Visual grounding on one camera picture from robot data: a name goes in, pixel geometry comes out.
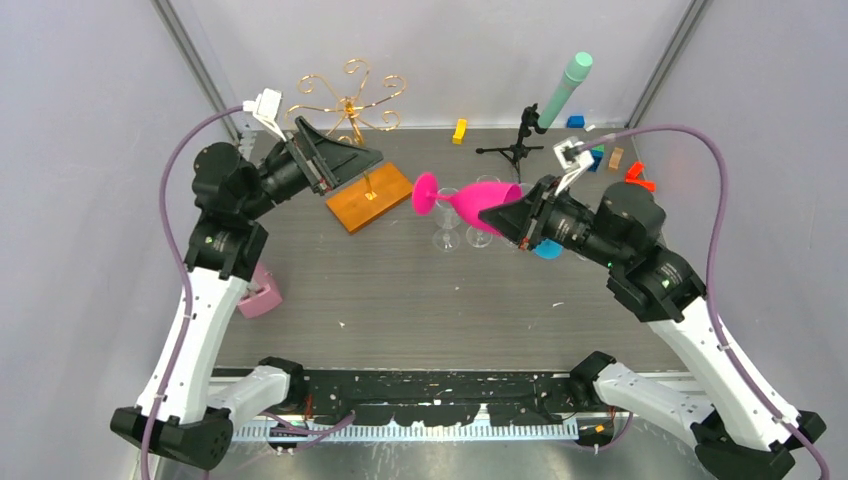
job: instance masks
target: pink wine glass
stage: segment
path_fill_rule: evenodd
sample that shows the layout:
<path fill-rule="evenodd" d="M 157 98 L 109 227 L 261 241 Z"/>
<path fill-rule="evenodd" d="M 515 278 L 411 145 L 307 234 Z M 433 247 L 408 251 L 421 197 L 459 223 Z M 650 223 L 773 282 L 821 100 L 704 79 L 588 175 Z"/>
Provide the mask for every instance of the pink wine glass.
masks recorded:
<path fill-rule="evenodd" d="M 412 189 L 412 208 L 418 215 L 427 215 L 437 200 L 453 206 L 456 213 L 474 228 L 500 235 L 497 230 L 483 223 L 477 216 L 481 210 L 504 203 L 521 200 L 521 187 L 515 183 L 480 182 L 472 183 L 453 195 L 439 195 L 439 182 L 430 172 L 422 173 Z"/>

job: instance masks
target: mint green tube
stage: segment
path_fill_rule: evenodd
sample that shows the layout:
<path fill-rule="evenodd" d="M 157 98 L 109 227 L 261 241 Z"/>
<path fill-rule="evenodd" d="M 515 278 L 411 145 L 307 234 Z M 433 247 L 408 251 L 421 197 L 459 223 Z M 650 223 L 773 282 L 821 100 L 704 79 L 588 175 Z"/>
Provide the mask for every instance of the mint green tube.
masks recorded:
<path fill-rule="evenodd" d="M 583 80 L 586 80 L 591 69 L 592 56 L 586 52 L 578 53 L 568 62 L 568 66 L 562 73 L 562 81 L 557 85 L 557 89 L 551 95 L 551 99 L 548 100 L 548 105 L 542 110 L 542 114 L 539 115 L 539 128 L 547 129 L 551 127 L 554 119 L 571 96 L 571 92 L 579 87 Z"/>

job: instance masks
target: wine glass base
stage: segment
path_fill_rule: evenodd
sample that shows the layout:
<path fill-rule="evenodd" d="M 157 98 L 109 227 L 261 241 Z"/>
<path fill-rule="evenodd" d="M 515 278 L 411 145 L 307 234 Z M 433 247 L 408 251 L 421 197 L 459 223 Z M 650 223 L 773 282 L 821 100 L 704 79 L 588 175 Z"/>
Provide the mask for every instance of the wine glass base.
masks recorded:
<path fill-rule="evenodd" d="M 474 248 L 484 248 L 488 247 L 492 240 L 495 238 L 489 232 L 485 232 L 483 230 L 479 230 L 474 227 L 470 227 L 465 232 L 465 238 L 468 240 L 468 243 Z"/>
<path fill-rule="evenodd" d="M 433 234 L 433 245 L 442 252 L 452 252 L 459 248 L 462 240 L 455 230 L 441 229 Z"/>

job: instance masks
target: yellow block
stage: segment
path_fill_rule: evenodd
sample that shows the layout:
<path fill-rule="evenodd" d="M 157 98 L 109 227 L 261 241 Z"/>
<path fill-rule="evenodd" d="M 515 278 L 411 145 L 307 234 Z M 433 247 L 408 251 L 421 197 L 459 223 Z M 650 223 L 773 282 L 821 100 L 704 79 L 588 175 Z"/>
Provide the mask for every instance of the yellow block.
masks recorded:
<path fill-rule="evenodd" d="M 468 125 L 468 120 L 460 118 L 456 122 L 456 131 L 453 132 L 453 143 L 462 145 L 462 137 L 465 136 L 465 126 Z"/>

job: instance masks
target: red object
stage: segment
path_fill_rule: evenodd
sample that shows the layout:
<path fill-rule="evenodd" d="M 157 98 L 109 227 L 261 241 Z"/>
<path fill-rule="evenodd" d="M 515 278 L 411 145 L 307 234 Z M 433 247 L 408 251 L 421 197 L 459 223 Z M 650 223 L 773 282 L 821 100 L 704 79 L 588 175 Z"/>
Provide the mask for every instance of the red object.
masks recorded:
<path fill-rule="evenodd" d="M 283 303 L 277 282 L 274 281 L 271 272 L 266 270 L 261 263 L 256 264 L 256 270 L 253 272 L 253 283 L 259 288 L 249 291 L 238 303 L 238 308 L 245 318 L 256 318 L 264 315 Z"/>
<path fill-rule="evenodd" d="M 637 180 L 644 170 L 645 164 L 642 162 L 636 162 L 629 170 L 627 170 L 627 173 L 624 174 L 624 180 Z"/>
<path fill-rule="evenodd" d="M 656 192 L 657 184 L 654 182 L 649 182 L 647 180 L 641 180 L 639 175 L 645 170 L 645 164 L 642 162 L 636 162 L 627 170 L 627 173 L 624 174 L 624 181 L 627 183 L 634 183 L 636 185 L 641 185 L 648 189 L 648 191 Z"/>

